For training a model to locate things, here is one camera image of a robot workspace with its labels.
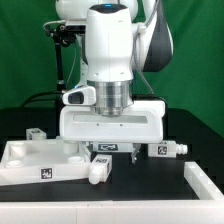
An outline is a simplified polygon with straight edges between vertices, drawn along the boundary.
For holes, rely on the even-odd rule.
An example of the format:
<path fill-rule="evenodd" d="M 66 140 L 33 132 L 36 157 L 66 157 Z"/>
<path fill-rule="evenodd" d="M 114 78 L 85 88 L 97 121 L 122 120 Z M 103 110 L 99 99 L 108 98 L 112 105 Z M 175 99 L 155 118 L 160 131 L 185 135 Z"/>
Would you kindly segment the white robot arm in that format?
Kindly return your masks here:
<path fill-rule="evenodd" d="M 65 30 L 75 32 L 84 74 L 63 95 L 60 136 L 96 152 L 138 153 L 163 140 L 165 103 L 135 98 L 133 73 L 162 70 L 173 55 L 161 0 L 142 0 L 146 20 L 135 23 L 137 0 L 56 0 Z"/>

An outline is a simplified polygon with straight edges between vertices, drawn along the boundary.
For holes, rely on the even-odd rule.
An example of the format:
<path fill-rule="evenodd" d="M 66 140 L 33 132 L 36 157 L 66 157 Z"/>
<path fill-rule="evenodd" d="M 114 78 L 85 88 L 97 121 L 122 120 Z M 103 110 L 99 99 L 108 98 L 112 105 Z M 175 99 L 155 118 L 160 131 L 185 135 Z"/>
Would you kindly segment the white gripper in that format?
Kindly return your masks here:
<path fill-rule="evenodd" d="M 125 108 L 120 116 L 102 116 L 91 106 L 65 106 L 60 115 L 60 136 L 64 140 L 83 141 L 80 154 L 91 159 L 84 142 L 133 143 L 132 164 L 135 164 L 141 144 L 163 140 L 165 103 L 138 100 Z"/>

